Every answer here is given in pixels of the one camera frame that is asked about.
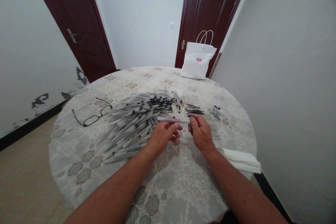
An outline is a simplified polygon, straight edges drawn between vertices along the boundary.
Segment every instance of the shopping bag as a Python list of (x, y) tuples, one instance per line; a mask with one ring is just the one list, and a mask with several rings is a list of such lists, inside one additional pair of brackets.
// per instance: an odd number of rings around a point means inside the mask
[[(205, 32), (200, 43), (197, 43), (198, 37), (201, 33)], [(187, 42), (187, 49), (184, 55), (184, 62), (182, 66), (181, 76), (193, 79), (205, 79), (206, 72), (208, 71), (209, 62), (215, 55), (217, 48), (205, 44), (207, 40), (207, 33), (212, 32), (212, 38), (214, 37), (213, 31), (201, 31), (196, 39), (196, 43)]]

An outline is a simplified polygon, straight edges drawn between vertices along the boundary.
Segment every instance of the baseboard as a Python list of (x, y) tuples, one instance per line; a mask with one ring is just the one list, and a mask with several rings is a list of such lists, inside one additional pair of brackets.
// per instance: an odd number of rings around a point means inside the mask
[(50, 118), (57, 115), (62, 110), (62, 106), (68, 101), (65, 100), (61, 102), (60, 104), (52, 107), (51, 109), (47, 110), (46, 112), (42, 113), (41, 115), (37, 116), (33, 120), (27, 122), (26, 124), (22, 125), (21, 127), (13, 130), (12, 132), (8, 133), (4, 137), (0, 139), (0, 151), (6, 149), (8, 146), (15, 143), (17, 140), (21, 139), (46, 121), (48, 121)]
[(258, 181), (258, 184), (260, 185), (263, 193), (266, 195), (266, 197), (275, 205), (275, 207), (279, 210), (279, 212), (282, 214), (282, 216), (286, 219), (286, 221), (289, 224), (294, 224), (293, 221), (290, 219), (288, 213), (282, 206), (280, 200), (278, 199), (277, 195), (273, 191), (271, 185), (267, 181), (266, 177), (264, 174), (254, 174), (256, 180)]

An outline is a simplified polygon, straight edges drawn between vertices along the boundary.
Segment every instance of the floor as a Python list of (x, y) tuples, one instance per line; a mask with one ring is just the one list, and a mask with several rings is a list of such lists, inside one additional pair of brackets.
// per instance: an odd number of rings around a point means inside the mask
[[(57, 116), (0, 152), (0, 223), (63, 223), (72, 213), (49, 169)], [(260, 189), (253, 176), (252, 182)]]

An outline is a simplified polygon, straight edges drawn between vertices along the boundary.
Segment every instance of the door frame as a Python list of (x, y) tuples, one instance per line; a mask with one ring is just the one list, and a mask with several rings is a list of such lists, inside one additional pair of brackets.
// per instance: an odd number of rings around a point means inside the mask
[[(63, 23), (57, 18), (57, 15), (56, 15), (55, 11), (53, 10), (52, 4), (49, 2), (49, 0), (44, 0), (44, 2), (46, 3), (49, 11), (51, 12), (51, 15), (53, 16), (53, 18), (55, 19), (55, 21), (58, 25), (58, 28), (61, 30), (61, 33), (63, 34), (63, 37), (65, 38), (66, 42), (68, 43), (70, 49), (72, 50), (74, 56), (76, 57), (76, 59), (78, 61), (79, 60), (78, 58), (80, 58), (79, 53), (75, 49), (74, 44), (73, 44), (69, 34), (67, 33), (66, 29), (63, 27)], [(97, 19), (98, 19), (99, 27), (100, 27), (101, 32), (103, 34), (103, 39), (104, 39), (104, 42), (105, 42), (106, 47), (107, 47), (107, 52), (108, 52), (108, 55), (109, 55), (109, 58), (110, 58), (110, 62), (112, 63), (113, 72), (115, 72), (117, 69), (116, 69), (116, 66), (114, 64), (114, 60), (113, 60), (113, 57), (112, 57), (112, 52), (111, 52), (111, 49), (110, 49), (110, 44), (109, 44), (109, 41), (107, 40), (107, 37), (106, 37), (105, 29), (104, 29), (104, 26), (103, 26), (102, 18), (100, 17), (100, 14), (99, 14), (99, 10), (98, 10), (96, 0), (91, 0), (91, 2), (92, 2), (92, 5), (93, 5), (93, 8), (94, 8), (94, 12), (95, 12), (95, 14), (97, 16)], [(89, 82), (93, 82), (93, 80), (90, 79), (88, 76), (86, 76), (86, 77), (88, 78)]]
[[(179, 59), (180, 59), (180, 51), (181, 51), (181, 45), (182, 45), (182, 35), (183, 35), (183, 28), (184, 28), (184, 23), (185, 23), (185, 20), (186, 20), (186, 10), (187, 10), (187, 6), (188, 6), (188, 1), (189, 0), (184, 0), (183, 1), (183, 9), (182, 9), (182, 18), (181, 18), (181, 25), (180, 25), (180, 34), (178, 35), (178, 43), (177, 43), (177, 52), (176, 52), (176, 59), (175, 59), (175, 67), (178, 68), (178, 64), (179, 64)], [(233, 9), (231, 11), (231, 14), (230, 14), (230, 17), (229, 17), (229, 20), (227, 21), (227, 24), (225, 26), (225, 29), (224, 29), (224, 32), (223, 32), (223, 35), (220, 39), (220, 46), (222, 46), (223, 42), (224, 42), (224, 39), (225, 39), (225, 36), (229, 30), (229, 27), (230, 27), (230, 24), (232, 22), (232, 19), (236, 13), (236, 10), (238, 8), (238, 5), (240, 3), (240, 0), (236, 0), (234, 6), (233, 6)], [(216, 58), (218, 56), (218, 54), (220, 53), (219, 50), (221, 48), (217, 48), (217, 51), (215, 53), (216, 55)], [(213, 63), (210, 63), (209, 64), (209, 68), (212, 70), (213, 66), (214, 66), (215, 62)]]

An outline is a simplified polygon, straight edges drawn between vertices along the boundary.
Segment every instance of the bag handle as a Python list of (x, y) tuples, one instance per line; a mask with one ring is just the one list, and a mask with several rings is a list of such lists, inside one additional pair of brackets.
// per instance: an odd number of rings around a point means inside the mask
[(214, 32), (212, 30), (208, 30), (206, 33), (208, 32), (212, 32), (212, 38), (211, 38), (211, 42), (210, 42), (210, 45), (212, 44), (212, 40), (213, 40), (213, 37), (214, 37)]
[(205, 36), (204, 44), (205, 44), (205, 42), (207, 41), (207, 31), (206, 31), (206, 30), (203, 30), (203, 31), (201, 31), (201, 32), (199, 33), (199, 35), (197, 36), (196, 43), (197, 43), (198, 37), (201, 35), (202, 32), (205, 32), (204, 35), (206, 35), (206, 36)]
[(209, 30), (209, 31), (203, 30), (203, 31), (201, 31), (201, 32), (199, 33), (199, 35), (197, 36), (196, 43), (197, 43), (198, 37), (200, 36), (200, 34), (201, 34), (202, 32), (205, 32), (205, 34), (203, 35), (203, 37), (201, 38), (201, 41), (200, 41), (199, 43), (202, 42), (202, 40), (203, 40), (203, 38), (204, 38), (204, 36), (205, 36), (205, 41), (204, 41), (204, 44), (205, 44), (206, 41), (207, 41), (208, 32), (212, 32), (212, 38), (211, 38), (211, 42), (210, 42), (210, 45), (211, 45), (211, 44), (212, 44), (212, 40), (214, 39), (214, 38), (213, 38), (213, 37), (214, 37), (214, 32), (213, 32), (212, 30)]

